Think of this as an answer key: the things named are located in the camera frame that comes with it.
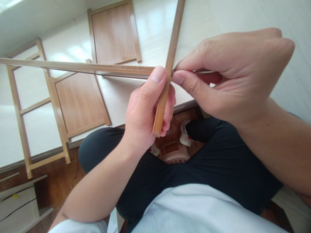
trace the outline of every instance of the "fingernail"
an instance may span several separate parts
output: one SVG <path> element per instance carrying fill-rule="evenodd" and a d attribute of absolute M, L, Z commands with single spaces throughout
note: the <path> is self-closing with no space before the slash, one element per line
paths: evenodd
<path fill-rule="evenodd" d="M 179 75 L 178 73 L 174 73 L 172 81 L 178 85 L 182 85 L 182 83 L 184 82 L 184 77 Z"/>
<path fill-rule="evenodd" d="M 159 83 L 165 76 L 165 69 L 162 66 L 157 66 L 150 75 L 150 78 Z"/>

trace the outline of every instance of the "shoe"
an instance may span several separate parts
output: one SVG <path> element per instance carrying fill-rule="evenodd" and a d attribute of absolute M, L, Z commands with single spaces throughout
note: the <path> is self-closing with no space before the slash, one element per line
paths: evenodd
<path fill-rule="evenodd" d="M 184 120 L 180 126 L 180 130 L 181 130 L 181 136 L 179 138 L 179 141 L 181 144 L 189 147 L 191 146 L 192 143 L 192 139 L 189 137 L 189 135 L 187 134 L 187 130 L 186 130 L 186 124 L 188 124 L 190 121 L 189 120 Z"/>
<path fill-rule="evenodd" d="M 160 149 L 158 147 L 156 147 L 155 143 L 152 144 L 152 146 L 149 149 L 149 152 L 151 152 L 152 154 L 154 154 L 155 156 L 159 156 L 160 154 Z"/>

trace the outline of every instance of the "sleeve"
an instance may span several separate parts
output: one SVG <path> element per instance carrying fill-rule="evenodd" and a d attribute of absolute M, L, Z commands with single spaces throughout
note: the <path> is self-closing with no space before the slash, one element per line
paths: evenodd
<path fill-rule="evenodd" d="M 49 233 L 107 233 L 107 224 L 104 220 L 83 223 L 67 219 L 56 225 Z"/>

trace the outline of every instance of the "wrist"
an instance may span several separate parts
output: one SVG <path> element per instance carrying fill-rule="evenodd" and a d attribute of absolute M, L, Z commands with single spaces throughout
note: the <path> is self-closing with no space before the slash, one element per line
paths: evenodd
<path fill-rule="evenodd" d="M 284 112 L 284 110 L 273 99 L 269 98 L 263 104 L 258 114 L 233 125 L 239 132 L 256 133 L 263 127 L 275 125 L 278 122 L 280 114 L 282 114 L 281 112 Z"/>

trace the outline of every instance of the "left hand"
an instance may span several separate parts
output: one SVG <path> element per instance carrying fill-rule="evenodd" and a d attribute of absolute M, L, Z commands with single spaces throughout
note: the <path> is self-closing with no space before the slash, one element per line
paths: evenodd
<path fill-rule="evenodd" d="M 125 143 L 129 150 L 134 150 L 138 156 L 142 156 L 155 141 L 155 137 L 152 136 L 152 129 L 158 98 L 164 88 L 166 79 L 167 75 L 164 67 L 157 66 L 148 80 L 135 89 L 130 96 L 122 143 Z M 170 85 L 161 137 L 164 137 L 169 129 L 175 104 L 175 89 Z"/>

